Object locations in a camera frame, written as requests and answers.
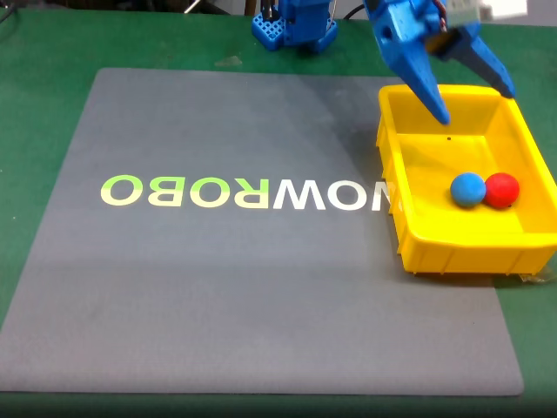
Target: wowrobo text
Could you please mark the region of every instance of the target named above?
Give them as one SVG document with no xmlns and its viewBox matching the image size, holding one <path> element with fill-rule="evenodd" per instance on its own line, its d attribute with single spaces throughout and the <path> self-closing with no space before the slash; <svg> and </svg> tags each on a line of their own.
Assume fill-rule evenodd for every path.
<svg viewBox="0 0 557 418">
<path fill-rule="evenodd" d="M 269 196 L 269 180 L 261 179 L 257 186 L 251 185 L 246 179 L 234 179 L 235 183 L 241 188 L 240 191 L 234 194 L 234 202 L 240 207 L 245 209 L 268 209 L 270 205 Z M 115 184 L 119 182 L 128 182 L 132 185 L 132 190 L 129 196 L 121 199 L 115 199 L 112 196 L 112 188 Z M 206 200 L 201 197 L 201 189 L 206 185 L 215 185 L 220 190 L 220 193 L 215 199 Z M 151 191 L 147 200 L 150 204 L 154 206 L 181 206 L 184 200 L 184 190 L 185 190 L 185 177 L 156 177 L 149 183 Z M 356 199 L 351 202 L 342 202 L 339 198 L 339 189 L 341 187 L 350 187 L 355 191 Z M 101 188 L 101 198 L 108 205 L 112 206 L 127 206 L 132 203 L 137 202 L 144 190 L 143 182 L 130 175 L 120 175 L 115 176 L 111 179 L 106 180 Z M 284 179 L 280 181 L 278 186 L 277 194 L 272 201 L 272 209 L 281 209 L 285 203 L 286 194 L 290 201 L 292 202 L 294 209 L 303 210 L 310 194 L 312 195 L 312 200 L 315 207 L 324 211 L 325 201 L 319 190 L 315 180 L 306 180 L 301 187 L 299 192 L 296 191 L 294 184 L 289 179 Z M 337 209 L 343 211 L 357 211 L 363 208 L 368 203 L 366 189 L 350 180 L 340 180 L 335 181 L 329 185 L 326 190 L 326 198 L 329 203 L 336 207 Z M 375 183 L 373 190 L 373 196 L 371 199 L 371 210 L 379 211 L 381 209 L 381 195 L 385 196 L 387 201 L 389 200 L 387 187 L 385 182 L 378 181 Z M 190 189 L 190 199 L 191 201 L 200 207 L 219 207 L 226 203 L 231 197 L 231 188 L 229 184 L 223 179 L 218 179 L 216 177 L 207 177 L 204 179 L 199 179 L 191 185 Z"/>
</svg>

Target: red ball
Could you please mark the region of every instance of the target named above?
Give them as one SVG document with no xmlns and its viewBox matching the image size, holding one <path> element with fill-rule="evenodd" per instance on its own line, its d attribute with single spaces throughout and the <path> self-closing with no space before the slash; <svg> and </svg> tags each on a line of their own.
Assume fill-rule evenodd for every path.
<svg viewBox="0 0 557 418">
<path fill-rule="evenodd" d="M 519 197 L 519 182 L 504 172 L 498 172 L 486 180 L 484 201 L 497 209 L 509 207 Z"/>
</svg>

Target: green workbench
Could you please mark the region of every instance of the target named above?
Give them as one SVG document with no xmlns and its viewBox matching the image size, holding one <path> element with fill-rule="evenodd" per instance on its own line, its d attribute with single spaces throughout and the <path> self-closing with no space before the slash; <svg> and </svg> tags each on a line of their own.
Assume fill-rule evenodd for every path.
<svg viewBox="0 0 557 418">
<path fill-rule="evenodd" d="M 507 65 L 520 108 L 555 174 L 557 29 L 487 26 L 483 36 Z M 246 17 L 22 10 L 0 25 L 0 324 L 93 78 L 103 67 L 392 75 L 368 22 L 340 22 L 338 40 L 312 57 L 265 51 Z M 457 64 L 433 63 L 433 69 L 440 83 L 481 84 Z M 0 416 L 369 416 L 420 410 L 510 416 L 554 407 L 557 284 L 522 285 L 508 278 L 497 287 L 526 385 L 520 398 L 0 394 Z"/>
</svg>

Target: gray mat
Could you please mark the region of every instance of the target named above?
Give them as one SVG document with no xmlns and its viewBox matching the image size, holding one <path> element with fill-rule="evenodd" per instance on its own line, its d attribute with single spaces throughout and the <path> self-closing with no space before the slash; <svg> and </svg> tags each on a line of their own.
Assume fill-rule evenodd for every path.
<svg viewBox="0 0 557 418">
<path fill-rule="evenodd" d="M 401 269 L 374 147 L 393 82 L 101 71 L 0 333 L 0 389 L 519 394 L 494 289 Z M 117 175 L 143 190 L 101 193 Z M 149 199 L 160 176 L 183 196 Z"/>
</svg>

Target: yellow bin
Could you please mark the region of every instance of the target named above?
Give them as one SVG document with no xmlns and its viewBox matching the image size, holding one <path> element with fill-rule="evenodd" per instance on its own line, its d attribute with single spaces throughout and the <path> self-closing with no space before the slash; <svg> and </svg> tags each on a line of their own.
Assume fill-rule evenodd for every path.
<svg viewBox="0 0 557 418">
<path fill-rule="evenodd" d="M 441 125 L 405 85 L 379 92 L 377 146 L 405 270 L 536 274 L 557 249 L 557 186 L 519 107 L 497 91 L 442 85 Z M 520 183 L 506 210 L 456 206 L 454 178 L 507 172 Z"/>
</svg>

